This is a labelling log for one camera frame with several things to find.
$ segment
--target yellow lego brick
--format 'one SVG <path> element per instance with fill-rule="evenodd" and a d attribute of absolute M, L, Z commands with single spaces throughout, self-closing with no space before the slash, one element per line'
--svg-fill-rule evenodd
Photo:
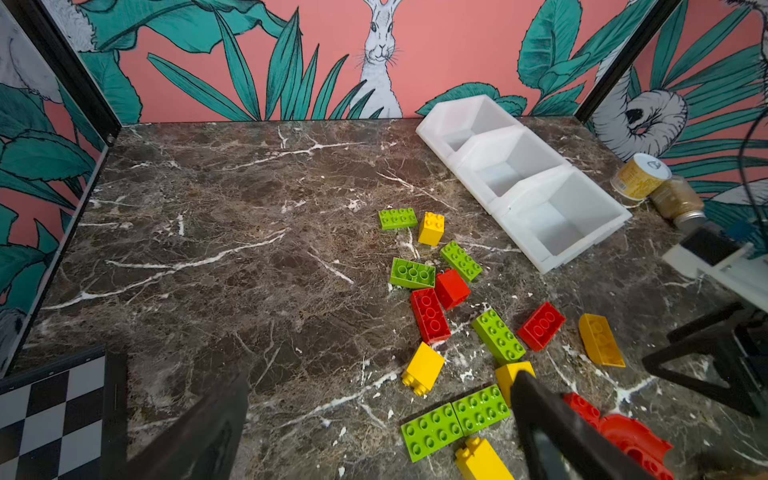
<path fill-rule="evenodd" d="M 445 232 L 445 217 L 432 212 L 424 214 L 424 220 L 419 227 L 419 243 L 437 247 Z"/>
<path fill-rule="evenodd" d="M 590 360 L 598 365 L 627 366 L 604 316 L 585 313 L 578 321 L 578 331 Z"/>
<path fill-rule="evenodd" d="M 432 347 L 422 342 L 408 364 L 408 368 L 402 373 L 402 382 L 405 386 L 411 387 L 416 395 L 423 396 L 432 390 L 443 365 L 445 365 L 445 359 Z"/>
<path fill-rule="evenodd" d="M 467 440 L 456 452 L 456 466 L 465 480 L 515 480 L 486 439 Z"/>
<path fill-rule="evenodd" d="M 530 362 L 508 363 L 507 365 L 503 365 L 496 369 L 498 387 L 502 391 L 502 397 L 504 397 L 504 401 L 507 402 L 507 407 L 509 408 L 512 408 L 512 404 L 509 400 L 509 389 L 512 387 L 512 384 L 515 383 L 515 378 L 521 370 L 536 376 Z"/>

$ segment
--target white storage bin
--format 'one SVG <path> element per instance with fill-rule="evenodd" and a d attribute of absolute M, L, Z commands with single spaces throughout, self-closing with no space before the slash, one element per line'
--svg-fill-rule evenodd
<path fill-rule="evenodd" d="M 632 217 L 572 165 L 521 180 L 493 217 L 542 273 L 573 260 Z"/>
<path fill-rule="evenodd" d="M 416 132 L 542 273 L 632 217 L 485 95 L 437 104 Z"/>
<path fill-rule="evenodd" d="M 476 144 L 470 139 L 513 126 L 525 128 L 488 95 L 478 95 L 435 105 L 416 133 L 452 169 Z"/>
<path fill-rule="evenodd" d="M 475 144 L 453 173 L 490 214 L 508 208 L 514 186 L 520 180 L 570 165 L 525 127 L 504 128 L 472 141 Z"/>

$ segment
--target yellow can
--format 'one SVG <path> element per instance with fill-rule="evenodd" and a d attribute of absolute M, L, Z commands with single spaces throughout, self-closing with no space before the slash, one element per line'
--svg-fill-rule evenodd
<path fill-rule="evenodd" d="M 671 177 L 672 171 L 663 161 L 647 154 L 635 154 L 611 178 L 611 185 L 626 198 L 643 200 Z"/>

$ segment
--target black cable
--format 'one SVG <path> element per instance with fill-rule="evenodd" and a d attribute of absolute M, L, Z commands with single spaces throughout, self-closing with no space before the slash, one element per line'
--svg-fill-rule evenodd
<path fill-rule="evenodd" d="M 755 215 L 757 218 L 757 223 L 759 224 L 760 233 L 763 235 L 763 249 L 768 249 L 768 233 L 766 233 L 766 221 L 763 218 L 763 212 L 760 209 L 760 206 L 755 201 L 754 195 L 752 195 L 750 182 L 746 178 L 746 168 L 744 168 L 744 150 L 746 149 L 746 144 L 749 143 L 750 138 L 752 137 L 752 134 L 755 133 L 755 129 L 757 129 L 757 124 L 759 124 L 760 121 L 763 120 L 767 115 L 768 115 L 768 108 L 764 108 L 763 111 L 760 112 L 760 115 L 758 115 L 758 117 L 752 123 L 752 127 L 750 128 L 750 131 L 746 134 L 744 141 L 741 142 L 741 147 L 739 148 L 739 156 L 737 157 L 737 163 L 739 164 L 739 173 L 741 174 L 741 182 L 744 185 L 744 190 L 746 191 L 746 197 L 749 199 L 750 203 L 752 204 L 752 208 L 755 210 Z"/>

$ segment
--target rabbit illustration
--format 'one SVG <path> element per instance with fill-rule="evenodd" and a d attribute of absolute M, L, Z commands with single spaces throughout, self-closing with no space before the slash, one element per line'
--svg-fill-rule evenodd
<path fill-rule="evenodd" d="M 395 9 L 402 0 L 389 0 L 385 5 L 380 0 L 364 0 L 373 13 L 371 28 L 366 40 L 366 50 L 362 61 L 360 81 L 366 84 L 352 100 L 355 104 L 365 94 L 374 90 L 363 108 L 360 118 L 368 118 L 380 108 L 384 108 L 379 118 L 402 118 L 402 110 L 397 97 L 392 92 L 392 82 L 387 72 L 387 62 L 395 54 L 395 37 L 392 36 L 394 25 L 392 18 Z"/>

